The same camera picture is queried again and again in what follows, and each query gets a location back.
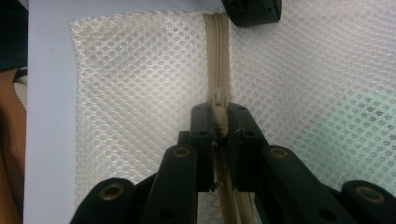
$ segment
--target zipper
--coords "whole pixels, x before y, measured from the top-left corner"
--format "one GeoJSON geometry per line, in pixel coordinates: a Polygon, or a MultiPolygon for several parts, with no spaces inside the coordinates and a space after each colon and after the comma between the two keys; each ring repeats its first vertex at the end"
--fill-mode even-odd
{"type": "Polygon", "coordinates": [[[233,188],[229,151],[224,143],[228,133],[227,106],[231,101],[229,19],[226,13],[204,14],[209,77],[207,100],[211,106],[217,145],[214,150],[215,177],[224,223],[254,223],[249,194],[233,188]]]}

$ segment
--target metal ring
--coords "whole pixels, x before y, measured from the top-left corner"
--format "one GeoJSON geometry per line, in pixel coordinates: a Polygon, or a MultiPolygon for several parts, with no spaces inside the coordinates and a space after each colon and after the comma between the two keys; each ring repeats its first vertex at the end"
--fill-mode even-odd
{"type": "Polygon", "coordinates": [[[186,157],[190,154],[190,151],[184,147],[178,147],[173,150],[173,154],[176,157],[186,157]]]}
{"type": "Polygon", "coordinates": [[[355,188],[356,192],[366,201],[370,203],[384,203],[385,197],[375,189],[371,189],[364,186],[358,186],[355,188]]]}
{"type": "Polygon", "coordinates": [[[105,186],[99,193],[99,197],[105,201],[111,201],[121,196],[124,186],[120,183],[113,183],[105,186]]]}
{"type": "Polygon", "coordinates": [[[289,153],[285,149],[279,147],[271,148],[270,154],[274,157],[278,157],[282,159],[289,156],[289,153]]]}

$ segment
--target white table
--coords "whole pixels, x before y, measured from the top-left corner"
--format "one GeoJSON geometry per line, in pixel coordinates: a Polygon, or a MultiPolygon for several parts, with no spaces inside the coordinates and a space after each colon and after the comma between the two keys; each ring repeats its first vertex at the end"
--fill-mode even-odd
{"type": "Polygon", "coordinates": [[[31,0],[24,223],[75,212],[77,68],[67,22],[148,10],[223,7],[220,0],[31,0]]]}

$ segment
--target beige zipper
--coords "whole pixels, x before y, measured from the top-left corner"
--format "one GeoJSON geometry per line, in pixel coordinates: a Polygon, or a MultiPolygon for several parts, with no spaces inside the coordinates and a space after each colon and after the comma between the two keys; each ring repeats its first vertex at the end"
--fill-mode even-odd
{"type": "Polygon", "coordinates": [[[227,105],[231,101],[229,19],[226,13],[204,15],[206,25],[206,53],[209,76],[208,102],[215,122],[216,136],[220,139],[215,148],[215,176],[224,223],[254,223],[248,193],[233,189],[228,166],[228,148],[222,144],[228,132],[227,105]]]}

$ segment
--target zipper teeth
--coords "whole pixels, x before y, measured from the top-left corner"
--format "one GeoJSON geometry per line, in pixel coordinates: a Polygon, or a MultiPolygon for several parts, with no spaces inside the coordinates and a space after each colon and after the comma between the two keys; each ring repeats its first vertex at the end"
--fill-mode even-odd
{"type": "Polygon", "coordinates": [[[215,57],[215,77],[216,87],[222,87],[223,71],[222,71],[222,58],[223,58],[223,28],[220,14],[213,15],[216,29],[216,57],[215,57]]]}

